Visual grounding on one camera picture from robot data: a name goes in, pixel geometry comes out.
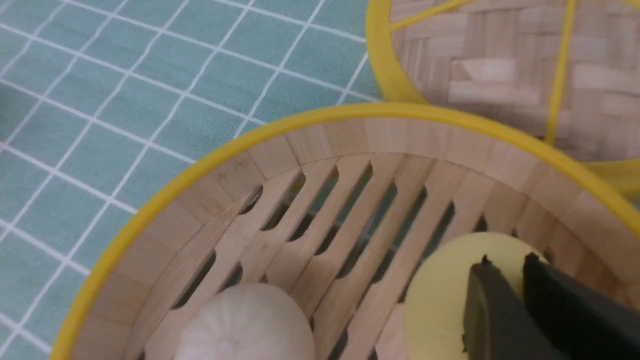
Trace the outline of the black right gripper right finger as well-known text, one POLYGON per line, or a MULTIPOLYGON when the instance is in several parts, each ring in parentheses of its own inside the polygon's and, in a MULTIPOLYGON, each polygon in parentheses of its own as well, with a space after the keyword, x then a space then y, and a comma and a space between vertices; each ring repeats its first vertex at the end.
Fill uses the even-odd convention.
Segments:
POLYGON ((525 307, 551 343, 571 360, 637 360, 639 315, 540 260, 523 265, 525 307))

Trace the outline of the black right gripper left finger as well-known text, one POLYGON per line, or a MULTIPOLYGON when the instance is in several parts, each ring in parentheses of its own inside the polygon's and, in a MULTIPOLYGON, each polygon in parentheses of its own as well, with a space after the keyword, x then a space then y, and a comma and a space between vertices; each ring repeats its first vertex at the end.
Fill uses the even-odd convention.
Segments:
POLYGON ((462 319, 469 360, 566 360, 528 314, 502 272, 487 256, 468 272, 462 319))

